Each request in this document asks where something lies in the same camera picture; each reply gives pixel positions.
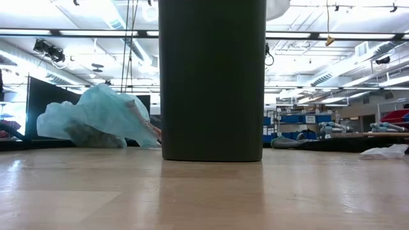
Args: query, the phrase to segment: black partition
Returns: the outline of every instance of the black partition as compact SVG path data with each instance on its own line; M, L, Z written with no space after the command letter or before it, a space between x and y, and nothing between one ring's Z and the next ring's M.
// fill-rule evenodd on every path
M45 112L47 105L52 102L62 103L65 101L76 104L81 95L49 84L34 77L28 78L27 89L27 120L25 136L31 140L50 139L37 135L37 118Z

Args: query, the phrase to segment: wall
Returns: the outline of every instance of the wall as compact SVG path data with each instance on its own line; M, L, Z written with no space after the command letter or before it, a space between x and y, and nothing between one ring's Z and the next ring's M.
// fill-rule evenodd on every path
M394 98L385 100L383 95L376 95L369 97L369 103L364 104L363 98L354 100L349 107L338 109L341 118L350 118L355 116L364 116L375 114L375 120L378 121L378 104L391 102L398 98L409 98L409 91L393 91ZM397 109L402 109L403 103L397 104ZM394 105L382 105L380 107L381 113L395 110Z

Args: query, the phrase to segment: crumpled blue sheet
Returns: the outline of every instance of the crumpled blue sheet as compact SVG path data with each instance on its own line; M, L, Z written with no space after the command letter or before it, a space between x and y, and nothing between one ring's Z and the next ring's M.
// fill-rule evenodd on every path
M148 110L138 97L98 84L85 91L77 105L50 103L37 119L37 132L71 140L78 147L125 148L125 138L143 148L157 147L158 136L149 122Z

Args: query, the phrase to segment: ceiling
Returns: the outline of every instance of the ceiling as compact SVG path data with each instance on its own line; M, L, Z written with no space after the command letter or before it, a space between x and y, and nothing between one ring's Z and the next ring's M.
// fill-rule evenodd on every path
M47 29L112 29L110 21L115 16L123 22L132 21L132 8L129 6L127 20L128 0L83 0L79 6L72 0L14 0L7 1L0 8L0 22L3 28L47 28ZM393 10L393 3L398 9ZM326 0L291 0L289 10L278 19L266 23L267 31L327 31L331 32L371 32L371 33L405 33L409 30L409 1L402 0L371 0L357 1L337 0L329 1L329 22L327 25ZM135 17L134 29L158 29L157 5L149 7L147 0L139 0ZM42 59L42 54L33 51L35 38L0 38L13 47L18 48L32 56ZM67 61L60 65L65 73L80 79L97 84L111 80L115 85L121 84L123 72L125 77L128 67L128 56L124 60L124 43L117 38L48 38L46 41L63 49ZM139 38L137 43L140 48L153 60L148 67L132 53L132 77L128 71L129 81L133 84L159 84L159 68L155 61L158 58L158 39ZM355 53L355 47L362 42L335 41L330 46L325 42L314 41L277 41L269 40L270 53L274 57L274 64L266 67L266 86L303 86L317 78L336 63L350 58ZM355 68L333 77L319 86L342 86L350 81L364 77L373 72L406 60L407 46L393 50L391 62L388 65L379 65L372 68L372 61L363 61ZM92 64L104 65L102 73L93 73ZM6 83L20 82L21 79L8 79ZM281 89L266 89L268 93L280 93Z

